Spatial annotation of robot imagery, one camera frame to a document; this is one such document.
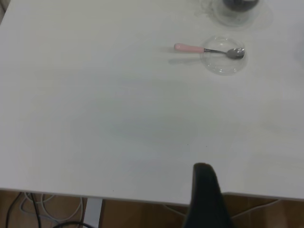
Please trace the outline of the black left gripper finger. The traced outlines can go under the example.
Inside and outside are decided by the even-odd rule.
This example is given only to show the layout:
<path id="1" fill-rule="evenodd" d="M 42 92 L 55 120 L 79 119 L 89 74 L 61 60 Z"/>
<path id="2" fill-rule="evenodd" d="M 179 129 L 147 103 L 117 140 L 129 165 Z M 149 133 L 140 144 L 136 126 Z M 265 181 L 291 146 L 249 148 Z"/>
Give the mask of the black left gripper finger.
<path id="1" fill-rule="evenodd" d="M 193 166 L 192 192 L 184 228 L 233 228 L 216 173 L 211 165 Z"/>

